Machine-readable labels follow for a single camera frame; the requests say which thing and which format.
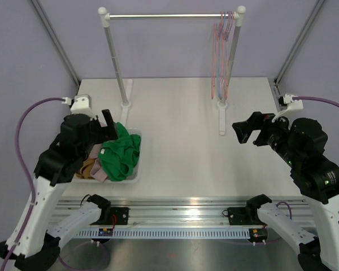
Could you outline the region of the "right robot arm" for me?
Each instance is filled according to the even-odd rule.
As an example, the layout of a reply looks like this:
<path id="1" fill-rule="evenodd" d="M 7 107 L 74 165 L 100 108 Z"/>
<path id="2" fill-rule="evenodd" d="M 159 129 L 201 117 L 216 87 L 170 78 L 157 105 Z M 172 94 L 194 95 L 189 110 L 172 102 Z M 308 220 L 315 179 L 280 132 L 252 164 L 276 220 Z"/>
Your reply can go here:
<path id="1" fill-rule="evenodd" d="M 246 202 L 248 222 L 271 227 L 291 246 L 303 270 L 339 270 L 339 166 L 324 156 L 328 136 L 321 125 L 304 117 L 290 123 L 286 117 L 253 112 L 232 128 L 240 144 L 259 131 L 253 144 L 269 146 L 290 166 L 317 233 L 305 231 L 264 194 Z"/>

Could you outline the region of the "pink wire hanger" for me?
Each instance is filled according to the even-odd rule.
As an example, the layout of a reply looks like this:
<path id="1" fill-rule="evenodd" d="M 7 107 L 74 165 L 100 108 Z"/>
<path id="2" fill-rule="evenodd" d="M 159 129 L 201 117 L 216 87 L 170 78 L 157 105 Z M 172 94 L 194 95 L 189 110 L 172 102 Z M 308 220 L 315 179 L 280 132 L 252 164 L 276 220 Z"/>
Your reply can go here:
<path id="1" fill-rule="evenodd" d="M 228 39 L 233 24 L 233 12 L 227 12 L 227 24 L 223 31 L 222 41 L 222 84 L 223 84 L 223 98 L 227 99 L 227 55 L 228 55 Z"/>

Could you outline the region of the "green tank top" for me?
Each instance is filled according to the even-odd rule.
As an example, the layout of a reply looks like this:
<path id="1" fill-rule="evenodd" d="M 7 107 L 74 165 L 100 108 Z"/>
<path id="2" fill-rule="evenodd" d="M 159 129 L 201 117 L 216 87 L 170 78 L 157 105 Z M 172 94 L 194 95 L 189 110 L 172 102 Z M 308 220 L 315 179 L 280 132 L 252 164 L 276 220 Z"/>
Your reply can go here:
<path id="1" fill-rule="evenodd" d="M 102 144 L 99 159 L 113 182 L 121 182 L 134 174 L 140 158 L 141 136 L 130 134 L 120 122 L 116 123 L 119 138 Z"/>

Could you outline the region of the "mauve pink tank top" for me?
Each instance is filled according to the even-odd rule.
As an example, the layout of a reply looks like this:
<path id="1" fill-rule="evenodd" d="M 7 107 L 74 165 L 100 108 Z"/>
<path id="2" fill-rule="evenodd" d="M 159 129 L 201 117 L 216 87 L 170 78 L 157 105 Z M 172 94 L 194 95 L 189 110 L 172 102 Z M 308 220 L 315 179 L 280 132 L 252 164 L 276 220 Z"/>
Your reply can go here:
<path id="1" fill-rule="evenodd" d="M 94 165 L 90 171 L 90 175 L 99 182 L 105 182 L 108 179 L 107 173 L 102 168 L 101 160 L 99 159 L 99 153 L 101 151 L 102 144 L 96 144 L 93 146 L 89 158 L 94 159 Z"/>

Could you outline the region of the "tan brown tank top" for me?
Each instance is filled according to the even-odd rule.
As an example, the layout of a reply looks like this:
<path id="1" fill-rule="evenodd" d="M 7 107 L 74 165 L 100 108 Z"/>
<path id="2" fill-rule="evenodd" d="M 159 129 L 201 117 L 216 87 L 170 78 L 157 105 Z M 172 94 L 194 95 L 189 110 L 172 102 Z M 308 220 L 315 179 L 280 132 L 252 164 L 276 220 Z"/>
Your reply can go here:
<path id="1" fill-rule="evenodd" d="M 79 179 L 93 180 L 91 175 L 95 159 L 88 158 L 84 161 L 82 167 L 75 173 L 75 176 Z"/>

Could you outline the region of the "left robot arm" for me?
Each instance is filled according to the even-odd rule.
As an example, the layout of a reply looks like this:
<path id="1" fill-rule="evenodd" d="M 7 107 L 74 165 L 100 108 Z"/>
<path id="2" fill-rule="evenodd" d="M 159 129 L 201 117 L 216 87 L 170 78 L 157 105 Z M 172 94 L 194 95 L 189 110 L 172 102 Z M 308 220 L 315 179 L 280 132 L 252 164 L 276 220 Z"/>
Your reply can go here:
<path id="1" fill-rule="evenodd" d="M 34 179 L 30 181 L 31 198 L 12 235 L 0 242 L 0 257 L 5 262 L 13 260 L 18 270 L 48 270 L 61 249 L 82 228 L 110 220 L 110 201 L 94 194 L 56 229 L 48 228 L 60 198 L 93 147 L 118 138 L 110 110 L 102 110 L 102 114 L 106 126 L 101 125 L 97 116 L 83 113 L 66 116 L 59 134 L 39 156 Z"/>

